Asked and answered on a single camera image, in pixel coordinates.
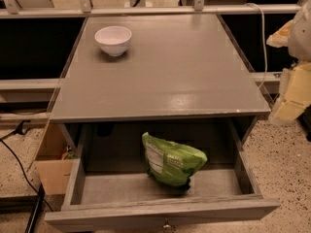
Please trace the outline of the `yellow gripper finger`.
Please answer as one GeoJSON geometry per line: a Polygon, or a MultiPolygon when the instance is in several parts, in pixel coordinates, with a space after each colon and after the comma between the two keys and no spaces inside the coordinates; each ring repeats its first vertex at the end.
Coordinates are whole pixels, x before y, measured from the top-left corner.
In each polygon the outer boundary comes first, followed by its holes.
{"type": "Polygon", "coordinates": [[[286,47],[288,45],[292,24],[293,22],[291,20],[286,22],[281,28],[268,37],[266,43],[273,48],[286,47]]]}
{"type": "Polygon", "coordinates": [[[302,62],[292,70],[284,69],[277,98],[269,121],[289,124],[301,116],[311,105],[311,63],[302,62]]]}

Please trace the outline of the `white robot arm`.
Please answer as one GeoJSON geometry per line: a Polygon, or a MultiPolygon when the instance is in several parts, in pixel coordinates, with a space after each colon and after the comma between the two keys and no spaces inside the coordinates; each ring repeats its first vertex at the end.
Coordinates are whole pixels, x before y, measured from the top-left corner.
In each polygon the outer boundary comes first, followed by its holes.
{"type": "Polygon", "coordinates": [[[298,63],[282,71],[277,98],[269,121],[284,125],[295,121],[311,105],[311,0],[305,0],[294,18],[270,35],[266,43],[287,47],[298,63]]]}

